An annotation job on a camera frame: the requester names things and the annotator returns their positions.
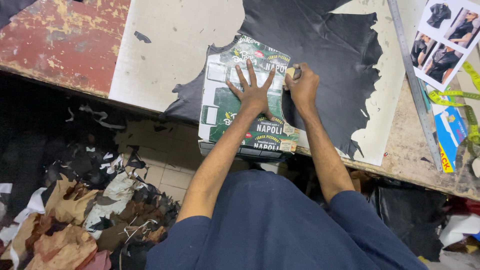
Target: metal ruler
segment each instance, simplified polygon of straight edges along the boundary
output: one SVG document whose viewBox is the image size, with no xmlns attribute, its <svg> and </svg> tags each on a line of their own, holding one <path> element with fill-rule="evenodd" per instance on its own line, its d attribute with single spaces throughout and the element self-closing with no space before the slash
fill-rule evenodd
<svg viewBox="0 0 480 270">
<path fill-rule="evenodd" d="M 433 136 L 433 131 L 435 131 L 435 128 L 430 124 L 429 114 L 427 112 L 427 107 L 421 93 L 420 84 L 417 80 L 417 76 L 415 75 L 415 70 L 413 69 L 413 63 L 410 58 L 410 48 L 408 47 L 407 39 L 405 38 L 405 31 L 403 29 L 402 19 L 400 18 L 397 1 L 388 0 L 388 6 L 390 7 L 390 12 L 392 14 L 398 42 L 400 43 L 400 51 L 402 53 L 403 64 L 405 65 L 408 82 L 412 90 L 413 102 L 415 103 L 415 107 L 417 107 L 420 124 L 423 132 L 425 133 L 425 137 L 427 138 L 427 144 L 430 148 L 430 152 L 432 152 L 435 166 L 437 170 L 443 171 L 442 160 L 440 158 L 440 150 Z"/>
</svg>

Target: printed photo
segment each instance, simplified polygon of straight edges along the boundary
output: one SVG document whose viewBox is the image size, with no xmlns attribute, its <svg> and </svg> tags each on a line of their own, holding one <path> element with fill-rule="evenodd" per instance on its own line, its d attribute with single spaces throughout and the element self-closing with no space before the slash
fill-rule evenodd
<svg viewBox="0 0 480 270">
<path fill-rule="evenodd" d="M 433 28 L 440 28 L 444 20 L 449 20 L 452 18 L 452 11 L 448 7 L 447 3 L 442 4 L 433 4 L 430 7 L 432 15 L 428 19 L 427 23 Z"/>
<path fill-rule="evenodd" d="M 433 80 L 444 85 L 452 75 L 453 69 L 460 62 L 463 53 L 440 44 L 438 49 L 427 60 L 423 72 Z"/>
<path fill-rule="evenodd" d="M 445 34 L 445 38 L 464 48 L 468 48 L 479 32 L 479 15 L 461 8 Z"/>
<path fill-rule="evenodd" d="M 435 40 L 426 34 L 418 32 L 410 53 L 413 66 L 418 69 L 422 69 L 435 45 L 437 45 Z"/>
</svg>

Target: left hand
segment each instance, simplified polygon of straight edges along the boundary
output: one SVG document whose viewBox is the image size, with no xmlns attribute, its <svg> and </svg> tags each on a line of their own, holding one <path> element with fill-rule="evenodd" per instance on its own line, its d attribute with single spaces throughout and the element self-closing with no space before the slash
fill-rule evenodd
<svg viewBox="0 0 480 270">
<path fill-rule="evenodd" d="M 230 90 L 232 90 L 232 92 L 240 99 L 240 110 L 245 109 L 246 111 L 251 111 L 256 115 L 263 113 L 267 119 L 274 121 L 275 117 L 268 108 L 267 91 L 272 84 L 273 77 L 275 75 L 275 68 L 272 68 L 267 80 L 265 81 L 265 84 L 262 87 L 257 86 L 257 76 L 255 75 L 255 71 L 253 71 L 252 61 L 250 61 L 250 59 L 247 60 L 247 69 L 250 75 L 250 83 L 252 86 L 248 85 L 240 66 L 236 65 L 235 69 L 237 70 L 240 84 L 243 87 L 243 92 L 233 86 L 232 82 L 229 80 L 227 80 L 227 85 Z"/>
</svg>

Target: tiled floor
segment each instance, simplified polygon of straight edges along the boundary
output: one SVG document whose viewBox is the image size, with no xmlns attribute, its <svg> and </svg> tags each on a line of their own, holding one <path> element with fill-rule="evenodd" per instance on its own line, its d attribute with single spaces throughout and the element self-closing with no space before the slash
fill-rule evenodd
<svg viewBox="0 0 480 270">
<path fill-rule="evenodd" d="M 204 159 L 198 148 L 197 134 L 198 129 L 183 124 L 144 120 L 128 122 L 126 132 L 118 132 L 115 142 L 119 144 L 119 152 L 125 154 L 124 164 L 132 152 L 127 146 L 140 146 L 138 155 L 148 169 L 137 169 L 135 172 L 142 178 L 146 174 L 147 183 L 182 203 L 188 185 Z M 246 170 L 248 167 L 248 163 L 235 160 L 230 171 Z M 261 167 L 289 179 L 292 177 L 284 163 L 262 163 Z"/>
</svg>

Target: table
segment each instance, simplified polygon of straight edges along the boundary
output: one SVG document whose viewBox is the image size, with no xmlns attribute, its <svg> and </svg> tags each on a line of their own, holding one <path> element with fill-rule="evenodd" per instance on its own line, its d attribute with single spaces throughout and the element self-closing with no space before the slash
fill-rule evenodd
<svg viewBox="0 0 480 270">
<path fill-rule="evenodd" d="M 107 98 L 129 0 L 38 0 L 0 31 L 0 69 Z M 299 148 L 299 153 L 309 154 Z M 473 158 L 459 147 L 457 171 L 438 172 L 405 79 L 381 166 L 342 159 L 350 167 L 480 200 Z"/>
</svg>

